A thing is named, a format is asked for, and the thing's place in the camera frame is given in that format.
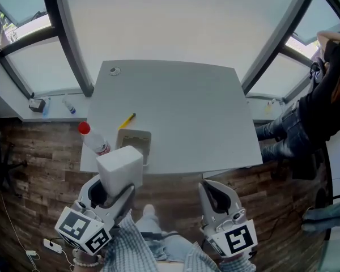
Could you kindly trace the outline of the person's left leg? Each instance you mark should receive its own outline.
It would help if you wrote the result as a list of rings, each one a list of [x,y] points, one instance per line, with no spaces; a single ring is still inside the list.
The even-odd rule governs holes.
[[[147,235],[147,237],[144,237],[144,240],[150,251],[152,252],[154,258],[157,261],[164,260],[164,244],[162,238],[162,230],[159,227],[158,217],[141,217],[135,225],[140,233],[145,233]]]

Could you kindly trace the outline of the clear bottle with red cap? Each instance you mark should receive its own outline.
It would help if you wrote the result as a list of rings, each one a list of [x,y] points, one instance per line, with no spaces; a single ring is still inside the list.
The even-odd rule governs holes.
[[[98,132],[96,132],[88,122],[81,122],[78,125],[83,143],[90,148],[96,155],[102,156],[111,151],[108,141]]]

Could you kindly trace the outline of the black and white headset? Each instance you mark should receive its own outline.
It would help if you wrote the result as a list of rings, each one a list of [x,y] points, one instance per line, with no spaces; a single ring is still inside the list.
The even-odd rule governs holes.
[[[324,61],[322,60],[322,58],[317,57],[316,60],[313,61],[311,64],[309,78],[316,84],[319,84],[325,74],[326,74],[326,68],[324,65]]]

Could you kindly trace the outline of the yellow pencil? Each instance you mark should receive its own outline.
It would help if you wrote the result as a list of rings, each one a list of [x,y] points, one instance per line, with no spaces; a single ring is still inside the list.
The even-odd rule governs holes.
[[[119,127],[118,130],[124,129],[131,123],[131,121],[136,117],[136,113],[132,113]]]

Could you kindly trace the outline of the person's right leg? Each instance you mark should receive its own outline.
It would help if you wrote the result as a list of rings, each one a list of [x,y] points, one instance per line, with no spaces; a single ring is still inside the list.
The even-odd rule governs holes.
[[[161,235],[163,237],[163,251],[165,254],[165,259],[162,261],[185,262],[188,253],[193,247],[193,243],[175,231],[162,232]]]

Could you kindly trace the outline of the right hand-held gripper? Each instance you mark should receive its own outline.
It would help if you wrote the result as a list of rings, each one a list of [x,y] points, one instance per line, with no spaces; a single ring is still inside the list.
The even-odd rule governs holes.
[[[253,220],[248,220],[246,210],[229,214],[237,194],[229,186],[213,180],[202,180],[198,185],[203,212],[200,228],[207,242],[221,258],[231,258],[249,252],[258,244]],[[217,221],[217,214],[228,216]]]

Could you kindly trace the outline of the blue plastic bottle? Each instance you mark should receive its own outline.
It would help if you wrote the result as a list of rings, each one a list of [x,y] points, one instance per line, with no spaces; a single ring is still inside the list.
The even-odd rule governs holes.
[[[49,108],[50,108],[50,102],[51,102],[51,97],[47,97],[45,99],[45,105],[44,105],[43,112],[42,112],[42,116],[44,118],[46,118],[48,116]]]

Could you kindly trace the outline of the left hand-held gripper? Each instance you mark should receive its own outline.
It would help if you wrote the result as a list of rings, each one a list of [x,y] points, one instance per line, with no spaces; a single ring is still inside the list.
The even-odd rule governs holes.
[[[55,230],[68,244],[94,256],[110,242],[111,228],[132,208],[134,197],[134,184],[124,187],[113,198],[107,197],[97,174],[82,186],[78,200],[64,208]],[[106,211],[97,206],[104,206]]]

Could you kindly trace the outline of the white foam block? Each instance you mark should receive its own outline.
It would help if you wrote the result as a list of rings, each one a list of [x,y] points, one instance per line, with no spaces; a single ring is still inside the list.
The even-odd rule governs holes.
[[[115,197],[128,185],[143,185],[143,155],[126,146],[96,158],[100,181],[110,197]]]

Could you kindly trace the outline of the person's left forearm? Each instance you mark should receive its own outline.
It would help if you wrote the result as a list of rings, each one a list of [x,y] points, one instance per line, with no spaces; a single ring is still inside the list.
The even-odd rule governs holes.
[[[159,272],[157,262],[136,227],[131,213],[120,222],[120,233],[109,245],[103,267],[98,269],[94,256],[78,252],[74,272]]]

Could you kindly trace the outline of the small yellow bottle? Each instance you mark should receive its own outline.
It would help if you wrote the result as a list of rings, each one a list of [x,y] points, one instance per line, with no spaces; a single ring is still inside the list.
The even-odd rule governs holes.
[[[276,99],[269,100],[265,107],[265,114],[272,115],[274,113],[274,104],[277,102]]]

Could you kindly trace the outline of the dark window frame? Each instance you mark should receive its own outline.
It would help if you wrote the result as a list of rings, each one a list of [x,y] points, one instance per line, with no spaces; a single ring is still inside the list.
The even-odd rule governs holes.
[[[26,98],[93,94],[67,7],[66,0],[0,0],[0,64]]]
[[[277,25],[275,31],[268,39],[266,45],[262,48],[260,54],[257,56],[255,62],[250,67],[250,70],[246,73],[241,85],[244,94],[247,95],[252,87],[261,78],[266,69],[271,65],[278,54],[284,54],[306,65],[305,59],[301,58],[301,55],[296,51],[286,46],[286,41],[293,34],[296,27],[301,22],[307,12],[312,0],[292,0],[286,13]],[[328,5],[336,13],[340,19],[340,0],[326,0]]]

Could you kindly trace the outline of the person's right forearm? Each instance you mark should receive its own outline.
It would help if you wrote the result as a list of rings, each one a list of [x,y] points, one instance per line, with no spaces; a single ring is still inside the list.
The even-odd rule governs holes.
[[[217,265],[195,242],[186,255],[183,272],[256,272],[256,266],[244,255]]]

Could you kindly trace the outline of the white power strip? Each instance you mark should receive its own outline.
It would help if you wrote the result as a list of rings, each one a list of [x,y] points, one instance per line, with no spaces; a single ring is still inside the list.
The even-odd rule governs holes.
[[[58,254],[61,254],[63,252],[62,247],[59,244],[54,243],[51,240],[48,239],[43,239],[43,245],[44,247],[46,247],[47,249],[56,252]]]

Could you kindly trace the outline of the person's leg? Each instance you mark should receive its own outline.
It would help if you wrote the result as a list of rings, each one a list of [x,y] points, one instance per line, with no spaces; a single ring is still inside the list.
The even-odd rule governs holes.
[[[308,209],[302,220],[301,228],[306,232],[321,232],[340,227],[340,202],[320,209]]]
[[[159,227],[158,217],[141,217],[135,225],[140,233],[145,233],[147,235],[147,237],[144,237],[144,240],[150,251],[152,252],[154,258],[157,261],[164,260],[164,244],[162,238],[162,230]]]
[[[188,253],[193,247],[193,243],[175,231],[162,232],[161,235],[163,237],[163,251],[165,254],[165,259],[162,261],[185,262]]]

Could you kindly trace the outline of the black box with white contents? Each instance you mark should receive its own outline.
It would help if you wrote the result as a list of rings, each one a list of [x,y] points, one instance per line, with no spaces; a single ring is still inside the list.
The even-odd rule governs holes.
[[[42,113],[45,108],[46,102],[44,99],[29,99],[29,109],[36,113]]]

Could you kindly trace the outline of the small spray bottle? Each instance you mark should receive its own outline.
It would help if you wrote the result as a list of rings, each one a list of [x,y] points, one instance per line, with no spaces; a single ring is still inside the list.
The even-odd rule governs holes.
[[[64,97],[62,98],[62,102],[71,114],[76,113],[76,109],[74,108],[74,106],[72,105],[72,103],[68,99],[68,94],[64,95]]]

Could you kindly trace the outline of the small tan box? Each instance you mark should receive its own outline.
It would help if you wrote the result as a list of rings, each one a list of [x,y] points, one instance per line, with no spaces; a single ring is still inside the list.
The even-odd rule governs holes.
[[[133,146],[143,155],[143,166],[148,166],[151,148],[151,133],[149,131],[120,129],[117,133],[116,149]]]

